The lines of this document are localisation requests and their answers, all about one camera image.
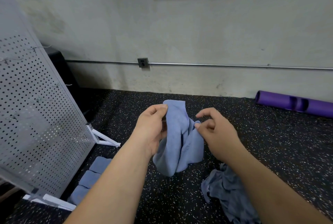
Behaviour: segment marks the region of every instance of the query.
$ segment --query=speckled black floor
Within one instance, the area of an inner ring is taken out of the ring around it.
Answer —
[[[190,118],[215,107],[238,131],[246,148],[295,191],[333,220],[333,120],[257,106],[252,99],[89,89],[94,128],[124,143],[145,108],[166,99],[186,101]],[[113,158],[115,147],[96,145],[74,177],[66,199],[95,157]],[[135,223],[229,223],[220,203],[207,204],[200,184],[219,162],[205,147],[204,159],[173,177],[149,163]],[[21,201],[7,223],[62,223],[69,212]]]

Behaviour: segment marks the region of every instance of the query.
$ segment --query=right hand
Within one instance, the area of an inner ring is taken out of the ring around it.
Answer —
[[[196,117],[209,115],[212,119],[206,120],[194,126],[206,140],[209,150],[220,161],[227,163],[234,155],[245,150],[240,142],[237,132],[233,125],[223,117],[215,108],[206,108],[201,110]]]

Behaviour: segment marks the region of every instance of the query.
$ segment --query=crumpled towel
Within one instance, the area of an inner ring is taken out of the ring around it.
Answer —
[[[159,145],[153,162],[157,170],[165,176],[185,170],[189,163],[203,159],[203,138],[194,127],[195,123],[186,112],[185,101],[165,100],[168,105],[166,125],[167,137]]]
[[[240,178],[225,163],[221,163],[220,170],[212,170],[201,183],[206,202],[210,202],[208,192],[210,197],[218,198],[225,215],[234,224],[261,223]]]

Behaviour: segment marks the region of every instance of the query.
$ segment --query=electrical outlet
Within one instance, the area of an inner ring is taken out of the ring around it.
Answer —
[[[140,68],[147,68],[148,65],[148,58],[138,58],[138,63]]]

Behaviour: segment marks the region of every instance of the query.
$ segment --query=left hand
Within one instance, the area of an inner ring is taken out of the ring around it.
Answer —
[[[167,111],[167,104],[148,107],[140,114],[131,135],[134,141],[140,140],[144,143],[149,158],[157,152],[160,140],[167,136],[166,131],[162,131],[162,118]]]

